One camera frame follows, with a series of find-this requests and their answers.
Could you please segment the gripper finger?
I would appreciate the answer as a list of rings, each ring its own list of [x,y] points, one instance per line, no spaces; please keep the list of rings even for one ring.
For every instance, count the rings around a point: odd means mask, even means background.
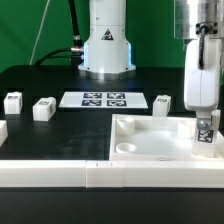
[[[209,130],[212,125],[212,113],[210,111],[197,111],[197,129]]]

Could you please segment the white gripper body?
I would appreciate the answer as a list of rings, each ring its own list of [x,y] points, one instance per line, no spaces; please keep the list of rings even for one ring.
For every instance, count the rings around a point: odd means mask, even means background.
[[[184,104],[213,111],[219,101],[224,0],[174,0],[174,36],[186,44]]]

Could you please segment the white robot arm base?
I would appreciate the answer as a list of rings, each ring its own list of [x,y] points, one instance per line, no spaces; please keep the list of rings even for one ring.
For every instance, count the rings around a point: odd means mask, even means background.
[[[131,44],[125,36],[126,0],[89,0],[90,36],[84,43],[79,73],[98,80],[134,75]]]

